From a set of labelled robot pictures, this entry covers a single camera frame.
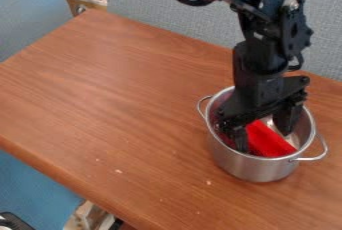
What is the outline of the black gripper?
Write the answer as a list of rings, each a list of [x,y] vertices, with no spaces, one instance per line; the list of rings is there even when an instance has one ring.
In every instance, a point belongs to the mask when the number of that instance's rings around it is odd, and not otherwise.
[[[233,50],[236,89],[217,110],[224,143],[249,152],[246,126],[272,115],[284,136],[293,133],[308,98],[311,78],[285,77],[288,63],[274,49],[252,49],[241,42]]]

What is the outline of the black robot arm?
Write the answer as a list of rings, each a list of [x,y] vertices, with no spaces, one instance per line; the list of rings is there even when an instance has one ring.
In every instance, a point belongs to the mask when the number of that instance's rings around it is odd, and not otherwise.
[[[217,110],[220,130],[241,152],[249,151],[248,125],[273,117],[283,134],[293,132],[299,122],[311,78],[288,77],[301,69],[293,60],[304,60],[313,29],[304,12],[305,0],[177,0],[194,6],[225,1],[238,14],[245,40],[233,50],[236,89]]]

